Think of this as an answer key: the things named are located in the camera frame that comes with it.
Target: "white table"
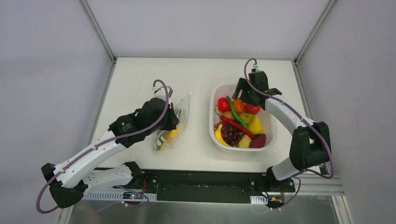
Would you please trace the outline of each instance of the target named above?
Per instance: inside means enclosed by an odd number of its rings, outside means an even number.
[[[171,97],[178,102],[192,92],[190,118],[183,135],[173,149],[155,151],[154,135],[114,155],[101,167],[116,167],[135,161],[143,169],[200,170],[227,172],[265,172],[289,155],[291,135],[277,121],[275,145],[256,155],[232,155],[218,151],[208,133],[209,98],[220,83],[238,82],[246,60],[119,58],[110,82],[95,131],[98,138],[119,116],[134,112],[153,97],[155,79],[173,89]],[[304,114],[295,74],[290,61],[258,61],[265,71],[269,87],[276,87],[297,111]]]

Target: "tomato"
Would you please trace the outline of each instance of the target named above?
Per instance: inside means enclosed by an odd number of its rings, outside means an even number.
[[[221,112],[227,112],[227,111],[231,110],[230,102],[225,97],[220,98],[217,101],[217,105],[218,105],[217,107],[218,107],[219,111],[221,111]]]
[[[260,106],[253,106],[250,104],[245,105],[245,111],[246,113],[251,113],[251,114],[257,114],[260,111]]]

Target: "yellow bell pepper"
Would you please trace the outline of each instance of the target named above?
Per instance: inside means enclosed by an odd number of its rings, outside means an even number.
[[[235,120],[235,117],[231,111],[226,111],[226,112],[222,113],[221,115],[228,119]]]
[[[252,121],[249,123],[248,127],[252,134],[261,134],[264,131],[263,127],[261,126],[260,119],[256,116],[252,118]]]
[[[248,125],[250,122],[252,122],[254,115],[250,113],[241,113],[239,117],[243,120],[243,122],[245,122],[245,124]]]
[[[221,143],[221,144],[223,144],[223,145],[225,145],[225,146],[230,146],[230,145],[228,145],[225,141],[224,141],[224,139],[221,137],[221,127],[222,127],[223,125],[219,125],[219,127],[217,128],[217,130],[214,132],[214,136],[216,137],[216,139]]]
[[[166,141],[170,142],[172,140],[172,138],[176,137],[176,135],[177,135],[177,129],[170,131],[168,133],[168,136],[166,137]]]

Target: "basket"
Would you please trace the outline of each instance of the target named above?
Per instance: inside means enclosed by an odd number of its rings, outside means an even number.
[[[214,142],[215,147],[224,153],[254,153],[261,152],[271,148],[277,138],[276,120],[265,110],[260,110],[256,116],[260,119],[261,125],[264,128],[264,134],[267,136],[265,146],[262,148],[239,148],[229,147],[221,144],[214,136],[214,124],[220,122],[220,118],[215,114],[214,109],[217,108],[217,101],[221,97],[232,96],[236,88],[234,83],[223,83],[216,86],[211,93],[210,105],[209,105],[209,133]]]

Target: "red grapes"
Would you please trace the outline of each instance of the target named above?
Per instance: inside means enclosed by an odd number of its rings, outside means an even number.
[[[242,139],[245,135],[242,131],[238,130],[236,127],[226,123],[226,122],[219,122],[214,125],[214,128],[217,129],[219,125],[222,124],[221,128],[221,137],[223,140],[233,147],[238,147],[238,142]]]

